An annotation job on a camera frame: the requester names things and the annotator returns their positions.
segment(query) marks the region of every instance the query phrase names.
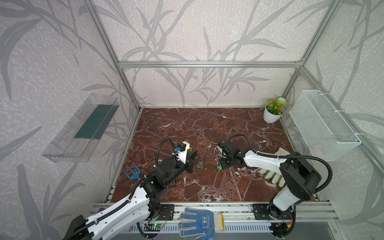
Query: blue work glove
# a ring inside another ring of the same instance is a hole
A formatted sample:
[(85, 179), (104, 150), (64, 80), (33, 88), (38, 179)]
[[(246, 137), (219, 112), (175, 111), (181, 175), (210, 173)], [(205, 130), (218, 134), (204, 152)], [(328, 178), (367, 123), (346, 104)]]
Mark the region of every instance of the blue work glove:
[(186, 207), (180, 214), (182, 222), (179, 223), (180, 236), (196, 236), (199, 240), (211, 240), (217, 231), (224, 231), (223, 214), (214, 214), (209, 210), (192, 209)]

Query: potted plant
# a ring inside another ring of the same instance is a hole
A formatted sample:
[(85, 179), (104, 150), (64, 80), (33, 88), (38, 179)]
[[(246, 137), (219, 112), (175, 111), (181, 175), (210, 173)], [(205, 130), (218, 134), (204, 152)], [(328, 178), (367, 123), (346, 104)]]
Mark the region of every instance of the potted plant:
[(276, 122), (284, 113), (284, 106), (288, 102), (285, 98), (278, 98), (271, 100), (264, 109), (264, 121), (267, 123)]

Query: gray floor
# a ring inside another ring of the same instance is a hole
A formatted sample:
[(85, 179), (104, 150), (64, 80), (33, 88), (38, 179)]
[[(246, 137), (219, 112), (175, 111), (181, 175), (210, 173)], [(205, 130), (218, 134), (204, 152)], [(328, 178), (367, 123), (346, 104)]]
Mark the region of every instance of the gray floor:
[[(160, 234), (156, 240), (194, 240), (196, 236), (182, 238), (178, 234)], [(216, 240), (274, 240), (276, 237), (269, 233), (217, 233)], [(119, 234), (113, 240), (143, 240), (140, 234)], [(326, 222), (296, 223), (293, 231), (285, 237), (285, 240), (334, 240), (331, 229)]]

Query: leaf patterned wallpaper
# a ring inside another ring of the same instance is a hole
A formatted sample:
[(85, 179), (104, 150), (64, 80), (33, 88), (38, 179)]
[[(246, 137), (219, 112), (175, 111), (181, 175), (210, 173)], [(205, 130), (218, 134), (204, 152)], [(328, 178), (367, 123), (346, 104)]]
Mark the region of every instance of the leaf patterned wallpaper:
[[(384, 153), (384, 1), (345, 0), (306, 63), (307, 69)], [(294, 103), (311, 89), (299, 78), (288, 95)], [(295, 147), (309, 153), (287, 114), (283, 121)], [(334, 175), (320, 192), (330, 200), (350, 239), (378, 240), (384, 233), (384, 178), (360, 147), (329, 162)]]
[[(62, 239), (104, 200), (137, 110), (82, 1), (1, 0), (0, 16), (0, 239)], [(120, 102), (92, 157), (43, 157), (90, 93)]]
[[(94, 1), (120, 61), (296, 61), (330, 2)], [(125, 69), (140, 105), (185, 107), (262, 106), (283, 93), (289, 72)]]

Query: red marble tabletop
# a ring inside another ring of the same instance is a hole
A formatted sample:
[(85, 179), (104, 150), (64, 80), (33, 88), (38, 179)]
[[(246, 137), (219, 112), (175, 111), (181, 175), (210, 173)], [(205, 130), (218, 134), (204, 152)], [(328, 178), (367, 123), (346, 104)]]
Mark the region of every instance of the red marble tabletop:
[[(175, 144), (187, 141), (198, 150), (195, 163), (202, 161), (203, 168), (195, 164), (193, 174), (184, 172), (179, 176), (176, 184), (172, 183), (160, 198), (161, 202), (269, 201), (280, 188), (266, 181), (258, 168), (217, 169), (220, 158), (217, 144), (236, 133), (247, 135), (254, 148), (262, 152), (275, 153), (280, 147), (292, 152), (281, 122), (267, 124), (263, 111), (263, 108), (144, 109), (122, 171), (135, 163), (142, 171), (141, 177), (148, 173), (154, 167), (159, 143), (169, 137)], [(235, 138), (235, 144), (240, 149), (248, 148), (242, 137)], [(171, 152), (166, 142), (159, 164)], [(121, 172), (112, 202), (128, 195), (135, 181)]]

